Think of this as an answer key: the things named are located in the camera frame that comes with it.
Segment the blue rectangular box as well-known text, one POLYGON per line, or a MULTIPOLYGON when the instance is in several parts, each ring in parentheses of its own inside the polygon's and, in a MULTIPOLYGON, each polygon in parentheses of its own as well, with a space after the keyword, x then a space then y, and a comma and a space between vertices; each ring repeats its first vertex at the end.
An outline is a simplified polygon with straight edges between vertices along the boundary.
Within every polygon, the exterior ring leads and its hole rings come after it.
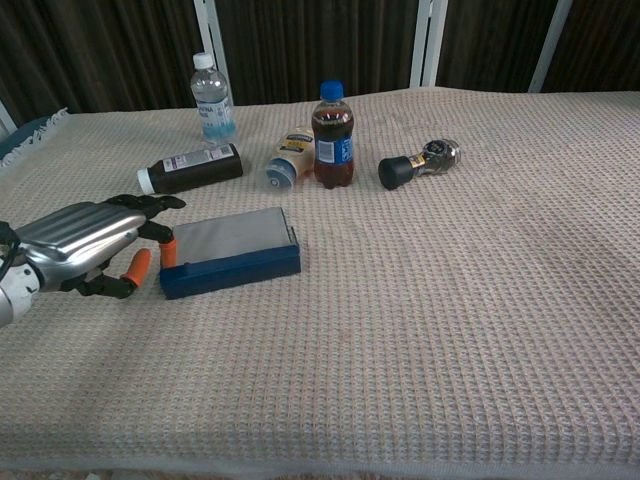
POLYGON ((174 236, 176 265, 159 274, 168 300, 301 272, 300 245, 280 207, 178 225, 174 236))

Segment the mayonnaise squeeze bottle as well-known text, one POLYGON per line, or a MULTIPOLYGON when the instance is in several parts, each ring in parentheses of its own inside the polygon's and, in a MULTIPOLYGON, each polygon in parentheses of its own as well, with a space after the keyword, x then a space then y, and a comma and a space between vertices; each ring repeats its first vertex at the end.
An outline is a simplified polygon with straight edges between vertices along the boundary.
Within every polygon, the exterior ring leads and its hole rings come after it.
POLYGON ((277 190, 291 190, 313 170, 314 132, 297 126, 287 132, 264 168, 267 185, 277 190))

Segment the white partition frame post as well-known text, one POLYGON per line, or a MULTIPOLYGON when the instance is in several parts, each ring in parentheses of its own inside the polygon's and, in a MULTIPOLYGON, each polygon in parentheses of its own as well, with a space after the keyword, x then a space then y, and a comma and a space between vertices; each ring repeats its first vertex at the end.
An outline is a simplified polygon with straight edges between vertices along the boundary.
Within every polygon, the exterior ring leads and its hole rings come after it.
POLYGON ((204 51, 212 56, 214 68, 227 79, 229 101, 231 105, 234 105, 231 79, 215 0, 193 0, 193 5, 204 51))
POLYGON ((572 4, 573 0, 556 0, 555 9, 529 83, 529 93, 540 93, 542 90, 572 4))
POLYGON ((439 68, 449 0, 418 0, 409 87, 433 87, 439 68))
POLYGON ((4 103, 0 100, 0 140, 7 138, 17 130, 17 126, 4 103))

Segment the teal table pad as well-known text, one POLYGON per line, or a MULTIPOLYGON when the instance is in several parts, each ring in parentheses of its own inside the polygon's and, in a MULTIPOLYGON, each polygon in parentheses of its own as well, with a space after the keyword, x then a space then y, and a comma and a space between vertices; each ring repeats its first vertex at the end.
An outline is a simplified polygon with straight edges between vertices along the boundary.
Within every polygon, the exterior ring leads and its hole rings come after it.
POLYGON ((22 125, 0 142, 0 164, 11 164, 29 157, 44 146, 55 128, 53 117, 41 117, 22 125))

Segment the pepper grinder black cap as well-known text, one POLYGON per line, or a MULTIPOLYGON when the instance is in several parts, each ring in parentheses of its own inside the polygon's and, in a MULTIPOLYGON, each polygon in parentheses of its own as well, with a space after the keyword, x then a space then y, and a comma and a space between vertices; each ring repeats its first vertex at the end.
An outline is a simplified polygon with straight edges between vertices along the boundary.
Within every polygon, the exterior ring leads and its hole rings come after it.
POLYGON ((395 190, 414 178, 447 173, 460 161, 461 156, 456 141, 434 139, 417 154, 381 160, 378 165, 379 180, 385 189, 395 190))

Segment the clear water bottle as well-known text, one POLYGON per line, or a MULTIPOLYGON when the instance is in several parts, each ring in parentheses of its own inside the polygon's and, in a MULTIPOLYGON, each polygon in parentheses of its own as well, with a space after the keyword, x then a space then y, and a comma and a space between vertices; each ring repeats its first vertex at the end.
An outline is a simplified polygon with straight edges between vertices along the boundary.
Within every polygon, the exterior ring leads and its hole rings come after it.
POLYGON ((236 123, 232 114, 226 77, 214 68, 211 54, 193 55, 190 87, 198 110, 204 140, 214 145, 232 143, 236 123))

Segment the brown bottle white cap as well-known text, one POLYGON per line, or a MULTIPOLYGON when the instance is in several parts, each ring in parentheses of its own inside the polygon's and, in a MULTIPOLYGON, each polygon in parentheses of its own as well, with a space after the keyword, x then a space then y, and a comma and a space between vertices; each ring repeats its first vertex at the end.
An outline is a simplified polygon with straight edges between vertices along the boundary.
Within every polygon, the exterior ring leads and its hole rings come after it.
POLYGON ((137 171, 145 195, 169 195, 239 178, 244 167, 233 143, 173 155, 137 171))

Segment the beige waffle blanket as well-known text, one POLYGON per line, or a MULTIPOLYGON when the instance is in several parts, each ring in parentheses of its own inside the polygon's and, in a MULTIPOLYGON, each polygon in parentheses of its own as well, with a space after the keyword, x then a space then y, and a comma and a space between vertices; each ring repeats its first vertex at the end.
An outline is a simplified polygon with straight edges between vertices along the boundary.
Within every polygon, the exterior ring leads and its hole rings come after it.
POLYGON ((158 216, 279 206, 299 274, 168 301, 151 272, 0 328, 0 470, 640 480, 640 91, 349 105, 350 186, 261 189, 313 104, 246 106, 248 174, 158 216), (434 139, 453 168, 382 186, 434 139))

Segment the cola bottle blue cap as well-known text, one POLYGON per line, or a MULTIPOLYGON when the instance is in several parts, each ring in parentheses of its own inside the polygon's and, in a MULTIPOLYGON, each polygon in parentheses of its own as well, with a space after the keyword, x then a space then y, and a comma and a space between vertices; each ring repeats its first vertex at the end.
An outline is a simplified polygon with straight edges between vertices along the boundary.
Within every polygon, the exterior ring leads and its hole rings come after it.
POLYGON ((326 189, 346 187, 354 173, 354 114, 344 101, 343 84, 324 81, 311 125, 315 140, 314 175, 326 189))

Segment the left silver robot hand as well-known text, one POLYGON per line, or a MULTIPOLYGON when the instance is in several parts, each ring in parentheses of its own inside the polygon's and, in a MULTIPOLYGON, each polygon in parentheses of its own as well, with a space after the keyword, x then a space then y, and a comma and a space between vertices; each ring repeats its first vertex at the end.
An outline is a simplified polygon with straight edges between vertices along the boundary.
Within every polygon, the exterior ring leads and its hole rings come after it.
POLYGON ((142 286, 151 252, 139 250, 120 277, 105 274, 112 258, 138 239, 156 242, 161 265, 176 262, 173 230, 154 221, 186 202, 164 195, 122 194, 102 202, 80 202, 17 229, 18 257, 35 269, 43 292, 78 291, 83 296, 125 299, 142 286))

